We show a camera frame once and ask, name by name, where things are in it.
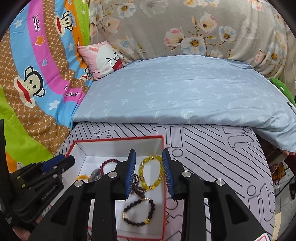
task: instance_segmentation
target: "green object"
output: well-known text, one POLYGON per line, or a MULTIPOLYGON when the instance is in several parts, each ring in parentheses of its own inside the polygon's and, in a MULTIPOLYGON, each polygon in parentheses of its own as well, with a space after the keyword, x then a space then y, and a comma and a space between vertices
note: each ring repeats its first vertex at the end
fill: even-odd
POLYGON ((296 106, 295 100, 293 98, 293 95, 291 94, 290 90, 287 88, 287 86, 279 81, 276 78, 270 78, 270 82, 273 83, 286 97, 291 103, 296 106))
POLYGON ((2 86, 0 86, 0 119, 4 119, 5 150, 15 162, 25 166, 53 157, 42 144, 26 132, 15 112, 6 102, 2 86))
POLYGON ((85 46, 90 44, 91 34, 89 29, 89 7, 86 1, 85 3, 82 3, 82 2, 83 2, 82 0, 74 0, 79 29, 82 34, 82 42, 79 44, 85 46))

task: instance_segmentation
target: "yellow bead bracelet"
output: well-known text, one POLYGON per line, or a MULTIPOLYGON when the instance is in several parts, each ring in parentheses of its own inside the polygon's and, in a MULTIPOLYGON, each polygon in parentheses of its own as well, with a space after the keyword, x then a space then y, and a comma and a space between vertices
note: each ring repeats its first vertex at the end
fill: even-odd
POLYGON ((156 188, 160 184, 161 180, 163 179, 165 171, 163 169, 162 161, 163 161, 163 159, 161 156, 149 156, 147 158, 144 158, 144 160, 141 162, 140 167, 139 167, 139 178, 140 178, 142 187, 144 189, 146 189, 146 191, 156 188), (143 174, 144 174, 143 168, 144 168, 144 165, 151 160, 158 160, 160 162, 160 173, 159 173, 158 179, 154 182, 154 184, 148 186, 147 183, 145 182, 145 179, 143 176, 143 174))

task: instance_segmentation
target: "light blue blanket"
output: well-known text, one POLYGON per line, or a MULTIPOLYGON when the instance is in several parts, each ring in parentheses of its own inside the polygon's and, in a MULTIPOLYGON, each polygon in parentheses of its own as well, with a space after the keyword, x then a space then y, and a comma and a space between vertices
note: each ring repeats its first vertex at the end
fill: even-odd
POLYGON ((250 126, 296 152, 296 115, 250 65, 196 55, 136 61, 94 82, 74 121, 250 126))

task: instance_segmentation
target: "tiled floor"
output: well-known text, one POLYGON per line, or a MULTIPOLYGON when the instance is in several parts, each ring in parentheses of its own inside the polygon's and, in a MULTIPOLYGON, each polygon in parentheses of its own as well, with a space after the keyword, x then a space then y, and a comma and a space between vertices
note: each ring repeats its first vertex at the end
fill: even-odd
MULTIPOLYGON (((290 169, 286 170, 286 176, 282 178, 278 185, 274 187, 275 195, 287 184, 287 182, 293 177, 293 173, 290 169)), ((285 231, 286 227, 290 223, 292 217, 296 213, 296 199, 292 200, 289 185, 276 197, 276 213, 282 212, 281 214, 281 227, 279 236, 285 231)))

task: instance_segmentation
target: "pink pillow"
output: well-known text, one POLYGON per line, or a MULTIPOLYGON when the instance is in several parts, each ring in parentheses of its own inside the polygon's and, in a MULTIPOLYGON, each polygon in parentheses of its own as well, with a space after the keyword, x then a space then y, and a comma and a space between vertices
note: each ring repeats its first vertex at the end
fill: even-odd
POLYGON ((77 49, 95 80, 121 69, 124 65, 121 54, 107 41, 87 46, 79 45, 77 49))

